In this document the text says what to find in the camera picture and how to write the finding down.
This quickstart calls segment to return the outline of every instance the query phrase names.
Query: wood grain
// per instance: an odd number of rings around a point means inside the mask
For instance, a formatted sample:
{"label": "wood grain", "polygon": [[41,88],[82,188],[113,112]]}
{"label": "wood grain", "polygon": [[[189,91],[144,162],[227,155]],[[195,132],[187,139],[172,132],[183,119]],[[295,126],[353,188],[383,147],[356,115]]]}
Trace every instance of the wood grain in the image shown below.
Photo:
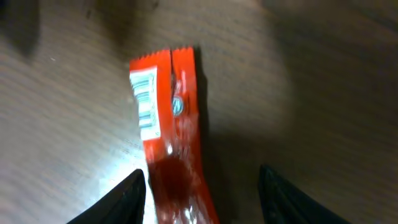
{"label": "wood grain", "polygon": [[267,163],[353,223],[398,220],[394,1],[10,1],[0,223],[65,223],[145,168],[129,59],[199,45],[222,223],[263,223]]}

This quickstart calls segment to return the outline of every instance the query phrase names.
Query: barcode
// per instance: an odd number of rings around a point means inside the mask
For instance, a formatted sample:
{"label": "barcode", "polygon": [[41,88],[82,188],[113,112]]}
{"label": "barcode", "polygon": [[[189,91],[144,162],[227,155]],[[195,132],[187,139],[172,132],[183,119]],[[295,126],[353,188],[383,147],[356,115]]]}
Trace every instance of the barcode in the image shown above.
{"label": "barcode", "polygon": [[160,137],[156,78],[156,68],[130,73],[134,97],[138,102],[139,128],[143,141]]}

